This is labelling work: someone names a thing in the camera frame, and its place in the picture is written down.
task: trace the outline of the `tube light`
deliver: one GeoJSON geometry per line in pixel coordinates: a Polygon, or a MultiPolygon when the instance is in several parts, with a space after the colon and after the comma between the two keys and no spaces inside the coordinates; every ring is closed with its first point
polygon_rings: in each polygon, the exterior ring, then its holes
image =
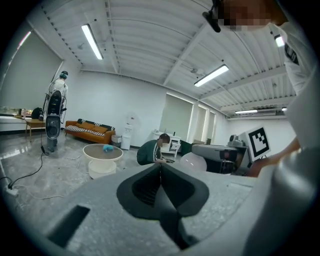
{"type": "Polygon", "coordinates": [[[278,47],[281,47],[281,46],[284,46],[284,45],[285,45],[285,42],[284,42],[282,36],[279,35],[279,34],[274,37],[274,40],[275,40],[276,45],[277,45],[278,47]]]}
{"type": "Polygon", "coordinates": [[[24,44],[24,42],[27,40],[27,38],[30,36],[31,31],[29,31],[24,38],[21,40],[21,42],[19,43],[19,47],[22,46],[24,44]]]}
{"type": "Polygon", "coordinates": [[[97,57],[98,60],[102,60],[104,57],[102,56],[99,48],[98,48],[98,45],[96,43],[96,40],[94,38],[94,35],[92,33],[92,30],[90,28],[90,25],[89,24],[85,24],[83,26],[81,26],[82,30],[83,30],[83,33],[86,37],[86,39],[88,40],[95,56],[97,57]]]}
{"type": "Polygon", "coordinates": [[[206,82],[209,82],[210,80],[216,78],[217,76],[220,76],[224,72],[228,71],[229,68],[226,65],[222,65],[218,69],[212,71],[210,74],[207,74],[205,77],[201,78],[199,81],[194,83],[194,86],[200,87],[204,85],[206,82]]]}
{"type": "Polygon", "coordinates": [[[252,109],[252,110],[242,110],[242,111],[236,111],[236,114],[251,114],[251,113],[258,113],[258,110],[252,109]]]}

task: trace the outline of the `white ball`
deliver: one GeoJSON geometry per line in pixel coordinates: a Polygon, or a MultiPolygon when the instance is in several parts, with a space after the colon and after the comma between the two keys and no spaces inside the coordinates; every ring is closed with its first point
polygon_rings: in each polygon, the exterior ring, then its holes
{"type": "Polygon", "coordinates": [[[180,164],[192,171],[207,171],[206,160],[202,156],[199,156],[192,152],[185,154],[181,158],[180,164]]]}

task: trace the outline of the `round table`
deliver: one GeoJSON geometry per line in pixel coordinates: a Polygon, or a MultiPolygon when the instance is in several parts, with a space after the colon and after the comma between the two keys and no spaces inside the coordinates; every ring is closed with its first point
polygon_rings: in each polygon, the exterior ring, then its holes
{"type": "Polygon", "coordinates": [[[89,158],[89,175],[92,179],[97,179],[109,174],[116,173],[116,160],[123,156],[123,151],[114,146],[112,151],[105,152],[105,144],[90,144],[83,148],[84,155],[89,158]]]}

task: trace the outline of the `wooden side table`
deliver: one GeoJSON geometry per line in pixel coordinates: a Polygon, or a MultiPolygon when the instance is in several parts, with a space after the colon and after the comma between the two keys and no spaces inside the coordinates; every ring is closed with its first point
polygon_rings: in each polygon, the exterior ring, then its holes
{"type": "Polygon", "coordinates": [[[32,128],[46,127],[46,120],[40,121],[38,119],[25,119],[25,136],[27,137],[27,129],[30,127],[30,142],[31,142],[31,130],[32,128]]]}

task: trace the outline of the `black glasses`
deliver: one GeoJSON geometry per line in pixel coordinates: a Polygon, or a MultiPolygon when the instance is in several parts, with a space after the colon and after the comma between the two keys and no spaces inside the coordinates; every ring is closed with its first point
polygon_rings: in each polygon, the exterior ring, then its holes
{"type": "Polygon", "coordinates": [[[210,24],[213,30],[217,33],[221,31],[221,28],[218,24],[218,9],[223,13],[221,7],[223,7],[224,0],[212,0],[212,8],[210,11],[205,11],[202,13],[202,16],[206,19],[206,21],[210,24]]]}

